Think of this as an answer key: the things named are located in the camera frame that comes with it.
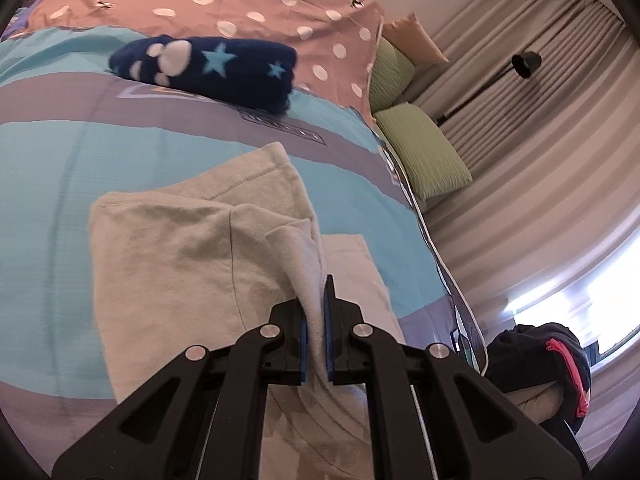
metal screw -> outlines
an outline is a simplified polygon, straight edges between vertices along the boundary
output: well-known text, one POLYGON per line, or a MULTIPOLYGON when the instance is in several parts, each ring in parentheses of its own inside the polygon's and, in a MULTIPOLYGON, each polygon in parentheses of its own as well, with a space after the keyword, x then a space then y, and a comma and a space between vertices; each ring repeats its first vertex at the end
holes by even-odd
POLYGON ((194 345, 187 348, 184 355, 189 361, 200 361, 200 359, 207 355, 207 350, 204 346, 194 345))
POLYGON ((369 337, 373 334, 373 327, 367 323, 358 323, 353 327, 353 333, 358 337, 369 337))
POLYGON ((260 335, 262 337, 267 338, 267 339, 271 339, 273 337, 276 337, 279 333, 280 333, 280 327, 277 326, 277 325, 268 324, 268 325, 263 326, 260 329, 260 335))
POLYGON ((444 359, 445 357, 449 357, 451 350, 449 350, 447 345, 436 343, 429 347, 429 353, 436 359, 444 359))

folded towel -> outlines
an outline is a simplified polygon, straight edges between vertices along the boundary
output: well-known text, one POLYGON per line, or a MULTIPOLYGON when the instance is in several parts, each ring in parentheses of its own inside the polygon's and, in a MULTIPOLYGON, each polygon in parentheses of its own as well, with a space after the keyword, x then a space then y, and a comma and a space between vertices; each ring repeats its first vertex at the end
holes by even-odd
POLYGON ((553 417, 563 400, 562 386, 555 381, 509 392, 504 396, 536 424, 553 417))
POLYGON ((329 257, 338 293, 359 302, 366 321, 401 331, 364 239, 320 237, 279 143, 175 186, 109 193, 92 206, 90 237, 95 319, 118 401, 188 346, 231 345, 298 297, 307 382, 270 386, 260 478, 372 477, 364 388, 327 380, 323 248, 339 253, 329 257))
POLYGON ((125 79, 281 114, 289 107, 296 59, 295 49, 273 41, 164 34, 126 44, 109 67, 125 79))

bright window light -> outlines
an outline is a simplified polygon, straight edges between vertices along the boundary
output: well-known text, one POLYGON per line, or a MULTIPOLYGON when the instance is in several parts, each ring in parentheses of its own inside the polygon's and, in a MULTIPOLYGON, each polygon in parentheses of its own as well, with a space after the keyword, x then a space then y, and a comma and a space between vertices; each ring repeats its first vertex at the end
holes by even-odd
POLYGON ((514 314, 524 306, 531 304, 544 296, 549 291, 549 284, 545 283, 544 285, 537 286, 533 290, 530 290, 526 294, 519 296, 513 301, 509 302, 509 308, 514 314))
POLYGON ((600 353, 640 326, 640 238, 587 287, 600 353))
POLYGON ((513 316, 518 325, 540 326, 545 323, 560 323, 569 327, 572 332, 578 332, 571 326, 569 309, 571 305, 564 292, 556 292, 546 300, 540 301, 527 310, 513 316))

star pattern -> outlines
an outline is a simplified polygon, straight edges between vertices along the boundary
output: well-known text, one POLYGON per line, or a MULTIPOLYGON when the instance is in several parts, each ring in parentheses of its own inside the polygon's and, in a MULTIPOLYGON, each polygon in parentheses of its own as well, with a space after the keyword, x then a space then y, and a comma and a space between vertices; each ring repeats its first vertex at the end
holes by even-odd
POLYGON ((286 72, 286 69, 282 67, 282 63, 280 61, 276 61, 275 64, 268 63, 268 65, 270 69, 268 75, 282 79, 282 73, 286 72))
POLYGON ((219 75, 225 78, 225 65, 232 59, 238 57, 236 54, 226 52, 226 43, 220 43, 213 52, 203 50, 202 53, 207 58, 207 62, 202 69, 202 73, 209 74, 215 70, 219 75))

window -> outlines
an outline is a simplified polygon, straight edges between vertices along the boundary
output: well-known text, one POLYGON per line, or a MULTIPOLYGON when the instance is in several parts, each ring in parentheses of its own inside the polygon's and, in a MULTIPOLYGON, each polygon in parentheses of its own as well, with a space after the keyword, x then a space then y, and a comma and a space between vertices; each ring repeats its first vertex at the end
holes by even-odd
POLYGON ((538 292, 533 290, 511 301, 510 308, 517 324, 557 322, 569 327, 582 346, 591 349, 592 365, 601 361, 640 333, 640 237, 582 293, 587 301, 578 307, 561 291, 517 313, 535 301, 538 292))
POLYGON ((606 354, 640 326, 640 238, 587 287, 606 354))

